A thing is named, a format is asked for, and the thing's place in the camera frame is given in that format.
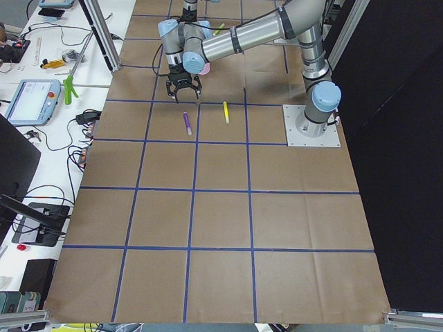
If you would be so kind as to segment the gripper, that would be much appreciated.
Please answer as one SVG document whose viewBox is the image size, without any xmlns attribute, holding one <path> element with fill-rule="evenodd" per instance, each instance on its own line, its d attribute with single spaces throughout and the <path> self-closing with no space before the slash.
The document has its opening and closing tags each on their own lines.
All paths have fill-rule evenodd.
<svg viewBox="0 0 443 332">
<path fill-rule="evenodd" d="M 196 99 L 200 100 L 201 97 L 201 81 L 197 74 L 191 74 L 187 72 L 182 64 L 169 65 L 170 72 L 167 74 L 166 89 L 168 95 L 176 102 L 179 103 L 177 93 L 181 89 L 192 89 L 195 91 Z"/>
</svg>

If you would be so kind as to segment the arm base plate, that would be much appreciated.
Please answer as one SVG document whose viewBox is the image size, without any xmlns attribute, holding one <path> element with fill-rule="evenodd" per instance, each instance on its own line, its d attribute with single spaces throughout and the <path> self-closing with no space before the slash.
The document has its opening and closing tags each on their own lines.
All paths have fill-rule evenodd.
<svg viewBox="0 0 443 332">
<path fill-rule="evenodd" d="M 323 124 L 305 117 L 305 105 L 282 105 L 288 147 L 340 148 L 337 123 L 332 114 Z"/>
<path fill-rule="evenodd" d="M 297 47 L 300 46 L 300 42 L 297 37 L 295 37 L 293 39 L 278 38 L 278 39 L 274 39 L 273 43 L 275 45 L 280 45 L 280 46 L 297 46 Z"/>
</svg>

